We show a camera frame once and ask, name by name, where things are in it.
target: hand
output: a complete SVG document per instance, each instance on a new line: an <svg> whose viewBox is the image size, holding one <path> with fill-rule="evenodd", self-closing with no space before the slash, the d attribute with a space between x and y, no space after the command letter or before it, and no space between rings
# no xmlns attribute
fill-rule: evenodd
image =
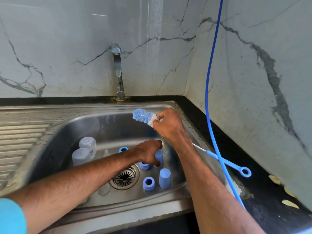
<svg viewBox="0 0 312 234"><path fill-rule="evenodd" d="M172 108L167 108L159 113L157 117L162 119L162 121L154 120L153 128L162 137L172 143L181 136L187 137L179 112L174 111Z"/></svg>
<svg viewBox="0 0 312 234"><path fill-rule="evenodd" d="M157 150L162 149L161 140L149 139L135 146L133 149L135 150L135 155L138 156L138 162L155 165L157 167L161 165L155 157Z"/></svg>

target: fallen leaf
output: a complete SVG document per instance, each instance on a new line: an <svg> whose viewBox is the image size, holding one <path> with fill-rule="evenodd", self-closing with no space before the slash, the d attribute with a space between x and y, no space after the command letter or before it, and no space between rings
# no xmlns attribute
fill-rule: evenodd
<svg viewBox="0 0 312 234"><path fill-rule="evenodd" d="M287 187L287 186L284 186L284 190L287 194L289 194L290 196L294 197L294 198L297 198L297 196Z"/></svg>
<svg viewBox="0 0 312 234"><path fill-rule="evenodd" d="M284 200L282 200L282 203L284 205L291 206L291 207L299 209L298 205L294 204L293 202L291 202L289 200L284 199Z"/></svg>
<svg viewBox="0 0 312 234"><path fill-rule="evenodd" d="M280 181L276 176L269 175L269 178L270 178L275 184L278 184L278 185L281 184L281 181Z"/></svg>

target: forearm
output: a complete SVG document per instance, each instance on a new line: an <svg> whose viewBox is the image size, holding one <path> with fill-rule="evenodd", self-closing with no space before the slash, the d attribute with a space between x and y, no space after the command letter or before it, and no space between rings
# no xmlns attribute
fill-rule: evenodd
<svg viewBox="0 0 312 234"><path fill-rule="evenodd" d="M28 233L38 233L74 209L120 171L138 162L134 153L133 149L129 149L73 167L23 187L6 197L22 208Z"/></svg>
<svg viewBox="0 0 312 234"><path fill-rule="evenodd" d="M263 233L208 168L186 134L172 143L183 166L201 233Z"/></svg>

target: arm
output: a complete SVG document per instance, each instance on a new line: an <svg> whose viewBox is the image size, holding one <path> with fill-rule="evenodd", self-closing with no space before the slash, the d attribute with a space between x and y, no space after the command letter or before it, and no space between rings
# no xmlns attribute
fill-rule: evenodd
<svg viewBox="0 0 312 234"><path fill-rule="evenodd" d="M176 150L191 192L201 233L264 233L250 214L227 191L205 164L187 136L179 112L157 115L154 129Z"/></svg>
<svg viewBox="0 0 312 234"><path fill-rule="evenodd" d="M27 233L38 233L74 209L128 166L136 162L160 166L155 153L161 148L161 140L150 139L125 152L56 173L25 186L6 198L15 201L22 208Z"/></svg>

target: blue cable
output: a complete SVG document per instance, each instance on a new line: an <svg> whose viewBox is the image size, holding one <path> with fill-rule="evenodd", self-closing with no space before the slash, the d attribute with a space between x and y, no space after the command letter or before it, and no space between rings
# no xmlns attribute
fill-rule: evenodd
<svg viewBox="0 0 312 234"><path fill-rule="evenodd" d="M209 85L209 75L210 75L210 70L211 70L211 64L213 62L213 52L214 52L214 49L215 49L215 46L216 46L216 37L218 35L218 30L219 30L219 24L220 24L220 17L221 17L221 11L222 11L222 4L223 4L223 0L220 1L220 7L219 7L219 14L218 14L218 20L217 20L217 23L216 23L216 32L215 32L215 36L214 36L214 40L213 40L213 47L211 49L211 55L210 55L210 61L209 61L209 66L208 66L208 72L207 72L207 79L206 79L206 93L205 93L205 107L206 107L206 117L207 117L207 123L208 123L208 128L209 128L209 133L210 133L210 137L211 137L211 140L213 142L213 147L216 151L216 154L218 156L218 160L220 162L220 165L221 165L221 168L225 174L225 177L227 178L227 181L234 193L234 196L236 198L236 200L243 206L244 209L245 206L242 202L242 200L240 199L240 196L239 194L237 193L236 191L236 188L234 187L234 184L232 182L232 179L229 175L229 172L227 171L227 168L224 164L224 161L223 161L223 158L221 157L221 154L220 154L220 151L219 151L219 148L216 144L216 139L214 137L214 134L213 134L213 129L211 127L211 123L210 123L210 118L209 118L209 111L208 111L208 85Z"/></svg>

